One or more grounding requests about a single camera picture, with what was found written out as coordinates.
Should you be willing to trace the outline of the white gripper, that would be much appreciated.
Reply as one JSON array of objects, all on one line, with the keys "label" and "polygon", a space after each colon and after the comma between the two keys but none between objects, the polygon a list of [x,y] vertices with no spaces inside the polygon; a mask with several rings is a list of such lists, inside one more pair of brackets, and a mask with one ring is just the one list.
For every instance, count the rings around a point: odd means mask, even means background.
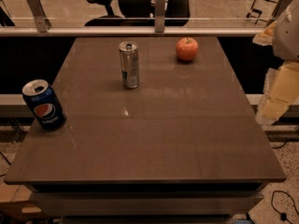
[{"label": "white gripper", "polygon": [[272,125],[299,98],[299,0],[292,0],[277,22],[265,27],[252,42],[273,45],[274,55],[286,61],[278,69],[268,69],[255,116],[260,125]]}]

